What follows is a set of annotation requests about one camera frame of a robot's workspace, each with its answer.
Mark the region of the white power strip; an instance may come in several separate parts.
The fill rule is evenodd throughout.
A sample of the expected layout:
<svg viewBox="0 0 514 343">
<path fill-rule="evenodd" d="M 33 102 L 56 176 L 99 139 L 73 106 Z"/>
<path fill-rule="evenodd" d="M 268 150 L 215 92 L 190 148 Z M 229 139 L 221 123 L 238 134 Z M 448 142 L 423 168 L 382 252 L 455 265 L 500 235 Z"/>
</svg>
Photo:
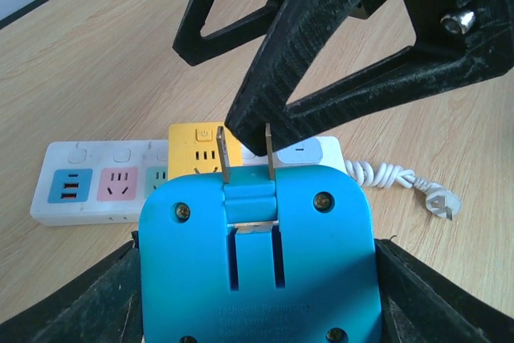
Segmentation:
<svg viewBox="0 0 514 343">
<path fill-rule="evenodd" d="M 45 226 L 135 223 L 148 196 L 169 180 L 168 142 L 49 144 L 31 203 Z"/>
</svg>

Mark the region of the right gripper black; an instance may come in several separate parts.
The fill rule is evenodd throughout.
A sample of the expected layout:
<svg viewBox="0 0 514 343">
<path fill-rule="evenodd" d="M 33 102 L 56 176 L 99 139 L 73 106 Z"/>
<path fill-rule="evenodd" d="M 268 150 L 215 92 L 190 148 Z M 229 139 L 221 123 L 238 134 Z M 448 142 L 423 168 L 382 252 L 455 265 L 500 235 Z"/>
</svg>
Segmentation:
<svg viewBox="0 0 514 343">
<path fill-rule="evenodd" d="M 513 70 L 513 0 L 285 0 L 226 127 L 258 155 Z"/>
</svg>

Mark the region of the blue socket adapter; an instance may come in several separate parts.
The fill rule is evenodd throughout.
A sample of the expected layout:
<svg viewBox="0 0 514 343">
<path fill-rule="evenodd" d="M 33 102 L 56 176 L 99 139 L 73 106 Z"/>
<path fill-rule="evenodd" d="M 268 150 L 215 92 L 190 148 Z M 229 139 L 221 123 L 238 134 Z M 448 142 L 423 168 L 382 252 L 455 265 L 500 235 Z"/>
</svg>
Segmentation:
<svg viewBox="0 0 514 343">
<path fill-rule="evenodd" d="M 139 222 L 147 342 L 378 342 L 367 198 L 335 137 L 257 157 L 220 126 L 221 171 L 168 180 Z"/>
</svg>

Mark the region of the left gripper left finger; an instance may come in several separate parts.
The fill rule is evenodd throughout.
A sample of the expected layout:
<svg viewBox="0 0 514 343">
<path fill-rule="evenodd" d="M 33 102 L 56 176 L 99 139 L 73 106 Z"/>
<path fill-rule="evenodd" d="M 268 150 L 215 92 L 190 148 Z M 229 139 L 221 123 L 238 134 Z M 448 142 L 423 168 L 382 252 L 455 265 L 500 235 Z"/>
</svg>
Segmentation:
<svg viewBox="0 0 514 343">
<path fill-rule="evenodd" d="M 2 342 L 141 342 L 138 234 L 37 304 L 1 323 Z"/>
</svg>

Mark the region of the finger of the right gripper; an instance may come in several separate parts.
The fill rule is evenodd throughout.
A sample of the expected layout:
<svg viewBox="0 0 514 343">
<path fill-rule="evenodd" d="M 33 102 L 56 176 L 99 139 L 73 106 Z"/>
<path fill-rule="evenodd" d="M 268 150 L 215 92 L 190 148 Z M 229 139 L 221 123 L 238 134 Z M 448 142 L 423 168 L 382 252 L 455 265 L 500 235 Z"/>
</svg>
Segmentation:
<svg viewBox="0 0 514 343">
<path fill-rule="evenodd" d="M 189 0 L 173 49 L 195 66 L 267 33 L 284 0 Z"/>
</svg>

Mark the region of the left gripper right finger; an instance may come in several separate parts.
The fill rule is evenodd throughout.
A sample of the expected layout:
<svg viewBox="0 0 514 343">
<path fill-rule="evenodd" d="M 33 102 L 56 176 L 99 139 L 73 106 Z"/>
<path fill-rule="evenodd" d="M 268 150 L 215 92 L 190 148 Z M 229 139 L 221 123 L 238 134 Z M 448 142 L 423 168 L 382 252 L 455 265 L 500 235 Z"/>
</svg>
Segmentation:
<svg viewBox="0 0 514 343">
<path fill-rule="evenodd" d="M 390 239 L 376 239 L 382 342 L 512 342 L 513 319 Z"/>
</svg>

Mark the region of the yellow cube socket adapter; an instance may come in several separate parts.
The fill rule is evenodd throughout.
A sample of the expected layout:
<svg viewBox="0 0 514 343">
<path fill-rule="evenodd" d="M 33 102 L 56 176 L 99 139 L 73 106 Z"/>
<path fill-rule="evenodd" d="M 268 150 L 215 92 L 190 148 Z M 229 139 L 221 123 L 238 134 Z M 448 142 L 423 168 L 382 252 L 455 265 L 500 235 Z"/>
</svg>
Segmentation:
<svg viewBox="0 0 514 343">
<path fill-rule="evenodd" d="M 222 122 L 172 124 L 168 135 L 167 178 L 221 171 L 218 128 Z"/>
</svg>

